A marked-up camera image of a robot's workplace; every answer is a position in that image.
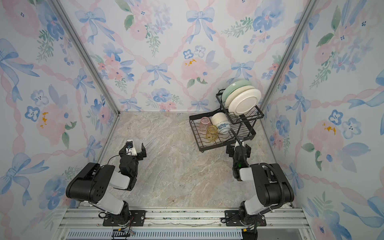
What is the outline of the yellow glass cup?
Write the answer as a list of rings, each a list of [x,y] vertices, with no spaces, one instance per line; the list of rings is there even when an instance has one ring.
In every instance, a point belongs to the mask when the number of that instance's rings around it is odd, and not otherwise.
[[[214,125],[211,125],[207,128],[206,131],[206,140],[208,143],[216,141],[218,138],[218,128]]]

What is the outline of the black wire dish rack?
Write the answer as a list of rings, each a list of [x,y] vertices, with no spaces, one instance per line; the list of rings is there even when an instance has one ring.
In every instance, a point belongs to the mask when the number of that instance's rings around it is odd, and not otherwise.
[[[220,107],[212,112],[189,117],[195,141],[200,152],[220,148],[236,143],[237,139],[252,140],[256,136],[254,126],[264,117],[258,106],[245,114],[235,115],[225,107],[222,101],[224,90],[216,94]]]

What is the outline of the pink glass cup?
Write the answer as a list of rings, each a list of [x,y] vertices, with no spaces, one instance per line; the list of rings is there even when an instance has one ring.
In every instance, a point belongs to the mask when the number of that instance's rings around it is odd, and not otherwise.
[[[200,124],[199,124],[199,131],[201,132],[206,132],[207,129],[212,125],[211,120],[209,117],[202,117],[200,119]]]

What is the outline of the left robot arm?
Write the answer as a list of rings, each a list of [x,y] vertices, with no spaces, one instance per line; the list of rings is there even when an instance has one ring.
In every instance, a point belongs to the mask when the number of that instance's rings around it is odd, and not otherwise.
[[[141,145],[137,152],[134,142],[127,141],[118,153],[119,170],[114,165],[88,163],[68,184],[66,196],[79,202],[88,202],[103,211],[104,226],[126,227],[135,219],[126,201],[120,200],[108,187],[132,191],[137,183],[139,161],[147,157],[146,148]]]

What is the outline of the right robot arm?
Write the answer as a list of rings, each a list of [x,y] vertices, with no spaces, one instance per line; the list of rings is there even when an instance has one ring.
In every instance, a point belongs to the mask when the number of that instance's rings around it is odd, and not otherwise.
[[[229,217],[244,226],[256,226],[258,220],[275,209],[294,201],[294,190],[279,164],[258,163],[249,165],[251,148],[228,146],[226,153],[233,158],[233,176],[239,182],[252,182],[256,194],[239,206],[236,217]]]

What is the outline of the white blue floral bowl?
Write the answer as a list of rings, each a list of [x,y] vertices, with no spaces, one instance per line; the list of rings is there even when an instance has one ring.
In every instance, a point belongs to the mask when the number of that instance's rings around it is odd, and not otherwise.
[[[228,134],[231,129],[231,123],[229,120],[227,120],[226,122],[219,123],[218,125],[216,125],[216,127],[218,128],[219,134],[225,135]]]

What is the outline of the cream ribbed bowl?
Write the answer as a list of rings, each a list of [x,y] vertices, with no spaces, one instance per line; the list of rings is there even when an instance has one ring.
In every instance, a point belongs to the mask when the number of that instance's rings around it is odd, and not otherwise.
[[[219,112],[216,113],[211,117],[211,122],[213,125],[218,125],[221,122],[226,122],[228,120],[227,116],[225,113]]]

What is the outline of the white floral plate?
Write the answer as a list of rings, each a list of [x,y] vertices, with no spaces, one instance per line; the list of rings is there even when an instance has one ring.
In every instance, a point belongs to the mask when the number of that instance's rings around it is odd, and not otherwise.
[[[247,90],[243,93],[240,93],[234,98],[234,100],[232,100],[228,110],[230,113],[233,113],[237,116],[246,114],[258,104],[261,96],[262,93],[258,89]]]

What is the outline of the cream plate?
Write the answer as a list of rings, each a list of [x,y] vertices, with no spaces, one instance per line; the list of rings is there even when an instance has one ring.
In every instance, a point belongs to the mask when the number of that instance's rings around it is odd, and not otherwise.
[[[245,92],[245,91],[248,91],[248,90],[252,90],[252,89],[255,89],[255,87],[253,86],[244,86],[244,87],[241,87],[241,88],[238,88],[236,89],[235,91],[233,91],[227,98],[227,100],[225,101],[225,107],[228,108],[231,104],[231,102],[241,93]]]

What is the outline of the green plate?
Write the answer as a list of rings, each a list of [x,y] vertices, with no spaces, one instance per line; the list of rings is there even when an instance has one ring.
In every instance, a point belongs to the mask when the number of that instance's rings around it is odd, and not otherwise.
[[[229,85],[222,93],[222,98],[221,98],[222,102],[224,103],[227,100],[227,98],[230,96],[230,94],[233,93],[235,90],[245,86],[252,86],[252,84],[248,80],[239,80]]]

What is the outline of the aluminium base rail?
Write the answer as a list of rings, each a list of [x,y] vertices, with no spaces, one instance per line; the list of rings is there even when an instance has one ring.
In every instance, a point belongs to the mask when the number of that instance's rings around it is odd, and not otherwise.
[[[236,209],[132,207],[121,231],[94,207],[69,209],[55,240],[313,240],[302,209],[282,208],[244,225]]]

